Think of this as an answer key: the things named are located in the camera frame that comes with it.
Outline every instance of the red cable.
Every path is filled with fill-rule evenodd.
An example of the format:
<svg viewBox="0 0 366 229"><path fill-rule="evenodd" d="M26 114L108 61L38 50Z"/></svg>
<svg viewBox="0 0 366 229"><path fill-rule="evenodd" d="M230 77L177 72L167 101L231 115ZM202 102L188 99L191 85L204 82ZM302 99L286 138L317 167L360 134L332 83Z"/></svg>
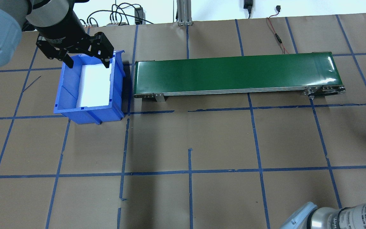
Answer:
<svg viewBox="0 0 366 229"><path fill-rule="evenodd" d="M272 30L273 30L273 33L276 34L276 31L275 31L275 28L273 28L273 25L272 25L272 22L270 21L270 17L273 17L273 16L277 16L279 14L279 12L277 14L274 14L274 15L271 15L269 17L267 17L266 19L268 20L270 26L272 27ZM289 54L289 52L287 51L287 49L285 48L285 46L283 45L283 43L280 43L279 44L280 46L283 47L283 53L285 53L285 51Z"/></svg>

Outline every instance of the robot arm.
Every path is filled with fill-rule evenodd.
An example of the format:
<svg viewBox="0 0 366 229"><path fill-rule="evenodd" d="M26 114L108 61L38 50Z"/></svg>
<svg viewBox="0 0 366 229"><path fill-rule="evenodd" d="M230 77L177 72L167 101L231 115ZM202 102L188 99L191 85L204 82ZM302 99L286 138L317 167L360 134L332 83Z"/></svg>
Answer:
<svg viewBox="0 0 366 229"><path fill-rule="evenodd" d="M75 0L0 0L0 66L7 64L18 46L22 25L28 20L39 32L36 45L49 59L68 67L68 53L99 58L106 68L114 47L103 32L89 36L73 12Z"/></svg>

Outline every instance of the white wall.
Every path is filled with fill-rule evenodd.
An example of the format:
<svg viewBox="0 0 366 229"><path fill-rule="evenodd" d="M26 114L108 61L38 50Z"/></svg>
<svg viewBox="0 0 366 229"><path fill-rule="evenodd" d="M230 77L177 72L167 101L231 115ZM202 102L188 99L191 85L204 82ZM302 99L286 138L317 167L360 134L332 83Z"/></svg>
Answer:
<svg viewBox="0 0 366 229"><path fill-rule="evenodd" d="M115 0L90 0L78 3L74 11L80 19L100 9L111 9ZM134 0L128 3L141 4L146 12L146 19L153 23L170 23L176 14L176 0ZM244 0L192 0L192 18L194 21L228 20L248 18L248 11L243 9ZM276 5L282 10L280 17L331 15L348 13L366 13L366 0L254 0L251 18L264 18L275 14ZM133 8L125 9L126 14L134 15ZM93 15L100 26L109 23L110 12Z"/></svg>

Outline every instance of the blue plastic bin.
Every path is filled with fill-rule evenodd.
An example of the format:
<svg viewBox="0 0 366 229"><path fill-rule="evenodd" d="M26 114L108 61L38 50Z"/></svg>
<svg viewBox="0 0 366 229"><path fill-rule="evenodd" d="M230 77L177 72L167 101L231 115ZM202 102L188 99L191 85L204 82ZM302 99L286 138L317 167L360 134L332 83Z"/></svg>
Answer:
<svg viewBox="0 0 366 229"><path fill-rule="evenodd" d="M99 59L81 54L71 57L74 61L73 68L62 65L53 112L62 114L77 124L96 123L99 125L102 122L121 120L124 117L124 113L121 111L122 79L125 77L121 59L123 52L124 50L114 51L113 58L110 59L112 69L108 106L76 108L82 66L101 64Z"/></svg>

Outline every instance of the green conveyor belt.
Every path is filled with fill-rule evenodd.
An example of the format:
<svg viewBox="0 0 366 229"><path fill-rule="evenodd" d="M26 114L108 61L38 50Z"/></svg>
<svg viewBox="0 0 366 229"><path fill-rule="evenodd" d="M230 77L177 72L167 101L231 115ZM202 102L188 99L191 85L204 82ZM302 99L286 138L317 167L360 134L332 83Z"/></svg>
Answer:
<svg viewBox="0 0 366 229"><path fill-rule="evenodd" d="M134 97L305 90L344 90L331 52L139 61Z"/></svg>

